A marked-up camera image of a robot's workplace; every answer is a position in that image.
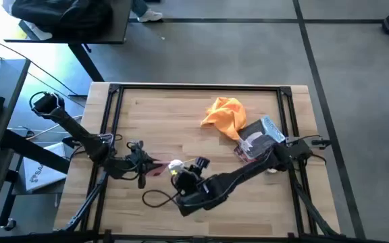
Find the backpack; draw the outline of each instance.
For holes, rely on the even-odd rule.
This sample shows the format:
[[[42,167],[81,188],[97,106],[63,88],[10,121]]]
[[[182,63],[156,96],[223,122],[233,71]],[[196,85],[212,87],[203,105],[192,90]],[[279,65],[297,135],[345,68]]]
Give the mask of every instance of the backpack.
[[[112,22],[112,6],[104,0],[16,0],[11,14],[54,38],[97,37]]]

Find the person's foot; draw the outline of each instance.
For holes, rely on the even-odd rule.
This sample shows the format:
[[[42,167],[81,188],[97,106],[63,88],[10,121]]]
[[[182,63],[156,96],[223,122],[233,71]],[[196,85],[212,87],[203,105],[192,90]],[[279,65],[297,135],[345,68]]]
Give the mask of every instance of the person's foot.
[[[163,17],[162,13],[157,13],[151,9],[148,9],[142,17],[138,18],[138,21],[141,23],[148,22],[148,21],[157,21],[162,19],[162,17]]]

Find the black desk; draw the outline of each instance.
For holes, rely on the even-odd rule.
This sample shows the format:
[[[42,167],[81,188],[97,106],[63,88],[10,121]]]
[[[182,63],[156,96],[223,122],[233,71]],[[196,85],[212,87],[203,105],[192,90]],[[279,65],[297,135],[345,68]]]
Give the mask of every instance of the black desk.
[[[64,158],[7,130],[29,65],[30,61],[25,59],[0,60],[0,96],[5,98],[3,113],[0,117],[0,191],[4,181],[10,181],[8,178],[13,178],[13,176],[9,176],[8,168],[14,152],[63,173],[67,173],[69,167],[68,161]]]
[[[104,82],[102,75],[95,67],[93,61],[89,57],[82,45],[87,47],[87,44],[110,44],[121,45],[124,43],[126,35],[126,28],[128,23],[128,16],[132,6],[132,0],[108,0],[111,1],[113,9],[113,22],[109,30],[99,38],[72,40],[68,38],[51,38],[48,40],[39,40],[35,34],[25,25],[23,21],[19,23],[19,27],[27,34],[25,39],[14,38],[7,36],[4,38],[6,42],[10,43],[65,43],[72,50],[82,67],[91,77],[94,82]]]

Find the wooden table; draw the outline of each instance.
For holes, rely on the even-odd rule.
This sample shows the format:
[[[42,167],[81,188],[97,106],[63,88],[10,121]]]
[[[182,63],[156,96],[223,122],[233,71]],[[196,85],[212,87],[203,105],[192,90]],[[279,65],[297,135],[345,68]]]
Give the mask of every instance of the wooden table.
[[[82,125],[91,133],[100,130],[108,88],[109,83],[93,83],[90,88]],[[291,89],[300,135],[317,134],[308,88],[291,86]],[[123,136],[123,140],[115,144],[118,155],[129,153],[126,148],[128,140],[143,140],[145,151],[162,161],[185,161],[197,156],[211,159],[210,166],[204,170],[205,177],[241,167],[242,162],[233,153],[236,146],[234,141],[213,126],[200,127],[206,109],[217,97],[237,98],[246,109],[247,124],[269,115],[281,128],[276,94],[265,91],[128,89],[124,91],[118,124],[117,134]],[[63,227],[84,202],[91,167],[92,163],[85,155],[78,155],[71,162],[55,227]],[[310,159],[307,175],[314,205],[332,228],[339,232],[324,162],[317,158]],[[141,196],[149,189],[160,189],[168,194],[175,192],[167,171],[159,177],[147,178],[144,190],[138,189],[136,182],[110,178],[101,232],[112,230],[113,234],[130,235],[238,237],[286,237],[288,232],[296,233],[288,172],[260,174],[239,185],[220,206],[210,211],[199,210],[188,217],[181,216],[177,206],[171,202],[158,209],[143,205]],[[148,200],[150,203],[160,203],[165,198],[151,194]],[[95,204],[88,228],[93,225],[94,207]],[[302,209],[305,231],[309,232],[307,213],[304,206]]]

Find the orange cloth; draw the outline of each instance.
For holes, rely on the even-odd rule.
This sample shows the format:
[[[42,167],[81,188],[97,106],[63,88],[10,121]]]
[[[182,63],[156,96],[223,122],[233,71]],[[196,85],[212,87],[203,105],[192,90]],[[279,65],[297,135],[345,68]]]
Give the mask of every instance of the orange cloth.
[[[220,97],[208,109],[201,126],[204,124],[214,124],[231,139],[240,140],[237,131],[246,125],[246,111],[237,99]]]

